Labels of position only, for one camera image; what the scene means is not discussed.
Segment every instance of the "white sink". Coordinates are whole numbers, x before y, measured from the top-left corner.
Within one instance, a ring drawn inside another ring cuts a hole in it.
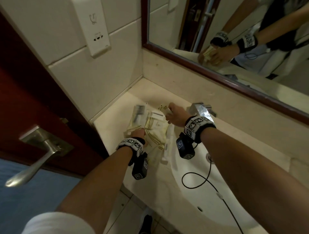
[[[195,189],[187,189],[183,186],[181,179],[187,172],[195,172],[206,178],[209,172],[210,163],[206,159],[208,151],[203,144],[199,144],[195,148],[195,156],[192,159],[187,160],[181,158],[176,146],[176,136],[179,135],[179,129],[175,128],[175,131],[177,133],[173,136],[174,145],[170,155],[170,161],[174,178],[182,194],[193,206],[214,222],[225,226],[237,226],[228,208],[208,182]],[[211,165],[211,173],[208,180],[222,195],[242,228],[252,228],[258,225],[258,223],[237,201],[232,191],[223,180],[215,164]],[[187,187],[196,187],[204,181],[205,179],[195,174],[187,174],[183,179],[183,182]]]

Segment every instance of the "floor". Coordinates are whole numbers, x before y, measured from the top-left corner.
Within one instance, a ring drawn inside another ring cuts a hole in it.
[[[137,234],[144,219],[145,208],[146,205],[140,199],[122,186],[103,234]],[[152,234],[178,233],[159,215],[154,214],[153,218]]]

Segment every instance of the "hand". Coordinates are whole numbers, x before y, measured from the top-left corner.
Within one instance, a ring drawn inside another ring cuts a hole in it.
[[[227,47],[217,48],[216,50],[212,51],[209,56],[211,60],[209,63],[214,66],[219,66],[222,62],[230,61],[236,55],[239,54],[239,48],[237,44],[230,45]]]
[[[146,135],[146,132],[145,132],[145,129],[143,128],[136,129],[133,132],[131,132],[131,137],[134,136],[134,137],[140,137],[142,139],[145,139],[145,135]]]
[[[168,108],[172,111],[173,114],[167,114],[165,117],[168,120],[168,123],[172,123],[178,127],[185,127],[186,121],[192,115],[185,111],[183,107],[177,106],[175,103],[170,103]]]
[[[211,46],[213,47],[213,48],[218,48],[216,45],[214,45],[214,44],[211,44]],[[209,48],[209,46],[205,49],[205,50],[202,50],[199,54],[198,54],[198,57],[197,57],[197,60],[198,60],[198,62],[199,62],[199,64],[203,64],[203,62],[204,62],[204,53],[206,52],[206,50],[208,50],[208,48]]]

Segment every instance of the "mirror frame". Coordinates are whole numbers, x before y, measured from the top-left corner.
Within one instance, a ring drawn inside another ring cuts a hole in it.
[[[205,68],[193,61],[190,61],[184,57],[181,57],[171,51],[168,51],[156,44],[149,41],[148,31],[149,31],[149,9],[150,0],[141,0],[141,16],[142,16],[142,47],[149,51],[152,51],[160,56],[163,56],[179,65],[182,65],[194,72],[197,72],[206,78],[209,78],[221,85],[224,85],[238,93],[241,93],[254,101],[262,103],[280,113],[283,113],[295,120],[298,120],[306,125],[309,125],[309,114],[305,113],[295,107],[285,104],[273,97],[267,96],[263,93],[250,89],[247,86],[238,83],[237,81],[230,80],[225,76],[214,72],[208,68]]]

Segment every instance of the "person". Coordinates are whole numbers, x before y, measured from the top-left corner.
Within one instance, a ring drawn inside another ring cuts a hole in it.
[[[245,35],[237,43],[231,44],[227,35],[260,4],[267,4],[268,10],[259,31],[254,35]],[[295,49],[297,29],[308,21],[308,0],[244,0],[222,31],[211,40],[211,45],[216,49],[210,53],[209,63],[218,66],[227,61],[266,76],[274,71],[263,71],[267,61],[277,50],[287,54]],[[199,54],[200,63],[204,60],[203,53],[206,50]]]
[[[169,108],[169,123],[184,127],[192,118],[174,103]],[[131,135],[143,144],[144,136],[144,129]],[[202,130],[200,140],[239,203],[266,231],[309,233],[306,187],[266,157],[214,127]],[[55,212],[32,218],[23,234],[102,234],[133,153],[128,146],[118,148],[80,181]],[[149,234],[149,225],[140,233]]]

